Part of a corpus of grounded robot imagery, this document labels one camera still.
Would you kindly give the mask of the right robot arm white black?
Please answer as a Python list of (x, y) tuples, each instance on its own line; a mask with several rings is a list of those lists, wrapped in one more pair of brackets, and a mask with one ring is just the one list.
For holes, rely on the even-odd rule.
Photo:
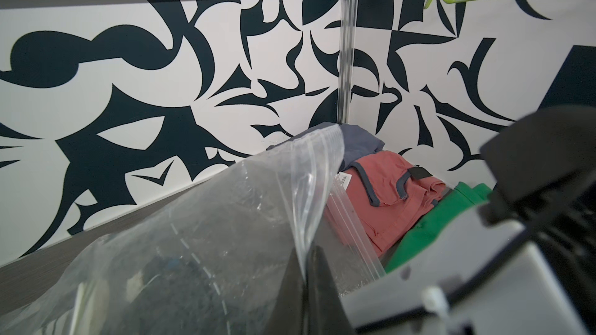
[(347, 295), (358, 334), (593, 334), (595, 110), (540, 109), (481, 148), (497, 184), (428, 248)]

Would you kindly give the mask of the red tank top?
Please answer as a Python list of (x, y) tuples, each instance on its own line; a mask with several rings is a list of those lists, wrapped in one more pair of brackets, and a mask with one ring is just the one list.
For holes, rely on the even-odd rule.
[(350, 176), (346, 194), (377, 257), (435, 208), (447, 190), (425, 168), (388, 150), (342, 163), (340, 172)]

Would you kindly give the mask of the blue tank top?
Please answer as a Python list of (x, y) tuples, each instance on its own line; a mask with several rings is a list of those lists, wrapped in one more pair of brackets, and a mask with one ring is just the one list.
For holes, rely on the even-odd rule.
[[(283, 147), (283, 152), (291, 151), (291, 155), (307, 167), (313, 164), (317, 169), (344, 172), (358, 159), (378, 153), (384, 148), (385, 143), (381, 139), (360, 126), (340, 124), (338, 129), (332, 129), (329, 133), (328, 128), (333, 126), (336, 123), (319, 123), (280, 144), (269, 146), (267, 150)], [(333, 150), (339, 148), (339, 130), (343, 138), (343, 158), (340, 164), (338, 154), (333, 153)]]

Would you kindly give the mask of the clear plastic vacuum bag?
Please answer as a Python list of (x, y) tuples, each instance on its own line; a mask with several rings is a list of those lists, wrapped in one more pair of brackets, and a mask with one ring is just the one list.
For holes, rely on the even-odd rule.
[(349, 175), (283, 147), (220, 172), (138, 225), (99, 238), (4, 334), (262, 334), (293, 249), (312, 246), (341, 297), (383, 277)]

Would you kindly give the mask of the green garment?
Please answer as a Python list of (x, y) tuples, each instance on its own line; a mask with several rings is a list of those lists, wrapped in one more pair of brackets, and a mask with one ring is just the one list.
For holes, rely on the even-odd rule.
[(385, 272), (396, 270), (429, 247), (461, 213), (488, 201), (493, 189), (481, 183), (470, 187), (464, 182), (451, 190), (404, 235), (385, 265)]

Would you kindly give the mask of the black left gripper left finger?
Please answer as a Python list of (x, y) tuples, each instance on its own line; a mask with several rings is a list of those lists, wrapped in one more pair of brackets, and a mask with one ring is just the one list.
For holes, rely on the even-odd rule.
[(276, 305), (263, 334), (300, 335), (304, 332), (305, 283), (296, 250), (290, 258), (279, 288)]

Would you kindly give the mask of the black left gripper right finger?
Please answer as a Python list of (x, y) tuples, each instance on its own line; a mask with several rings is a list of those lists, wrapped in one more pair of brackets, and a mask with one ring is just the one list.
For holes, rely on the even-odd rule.
[(311, 247), (307, 256), (305, 334), (356, 334), (344, 311), (324, 249)]

